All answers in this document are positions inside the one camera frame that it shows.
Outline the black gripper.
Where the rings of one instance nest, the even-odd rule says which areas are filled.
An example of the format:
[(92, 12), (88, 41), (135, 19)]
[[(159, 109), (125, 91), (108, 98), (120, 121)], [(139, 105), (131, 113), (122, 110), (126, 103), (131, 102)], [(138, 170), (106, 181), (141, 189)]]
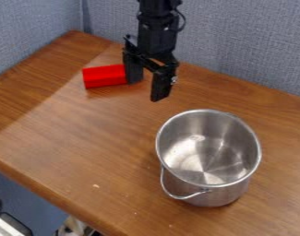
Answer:
[(150, 100), (162, 100), (170, 94), (177, 82), (178, 61), (173, 55), (177, 46), (179, 29), (178, 12), (167, 12), (162, 16), (146, 12), (137, 13), (137, 35), (123, 38), (122, 60), (129, 84), (143, 79), (143, 69), (153, 73)]

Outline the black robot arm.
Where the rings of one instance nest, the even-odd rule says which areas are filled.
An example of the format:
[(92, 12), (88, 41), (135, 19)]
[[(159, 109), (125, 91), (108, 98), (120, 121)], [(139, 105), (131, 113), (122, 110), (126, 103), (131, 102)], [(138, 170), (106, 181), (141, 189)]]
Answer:
[(178, 10), (182, 0), (137, 0), (138, 34), (123, 37), (122, 62), (129, 84), (143, 79), (143, 69), (153, 73), (150, 100), (165, 99), (177, 82), (179, 62), (173, 55), (178, 33), (186, 19)]

